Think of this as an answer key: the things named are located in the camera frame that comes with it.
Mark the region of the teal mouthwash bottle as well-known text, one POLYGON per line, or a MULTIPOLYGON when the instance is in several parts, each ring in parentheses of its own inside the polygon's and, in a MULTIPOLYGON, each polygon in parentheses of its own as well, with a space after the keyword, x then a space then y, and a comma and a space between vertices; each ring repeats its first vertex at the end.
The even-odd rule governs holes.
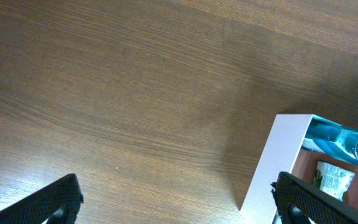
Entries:
POLYGON ((301 148, 358 166, 358 129, 314 115, 301 148))

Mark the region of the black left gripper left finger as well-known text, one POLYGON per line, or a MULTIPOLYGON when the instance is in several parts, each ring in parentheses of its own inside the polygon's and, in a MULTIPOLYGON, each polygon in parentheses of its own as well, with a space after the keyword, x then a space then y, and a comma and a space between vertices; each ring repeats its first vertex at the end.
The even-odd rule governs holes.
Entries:
POLYGON ((0 211, 0 223, 74 224, 83 203, 75 174, 68 174, 0 211))

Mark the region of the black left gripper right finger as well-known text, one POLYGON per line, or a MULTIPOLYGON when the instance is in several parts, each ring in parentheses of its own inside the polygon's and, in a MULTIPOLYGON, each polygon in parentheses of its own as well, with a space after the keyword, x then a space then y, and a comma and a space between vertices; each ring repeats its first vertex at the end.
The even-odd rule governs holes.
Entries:
POLYGON ((271 186, 282 223, 358 224, 358 210, 288 172, 271 186))

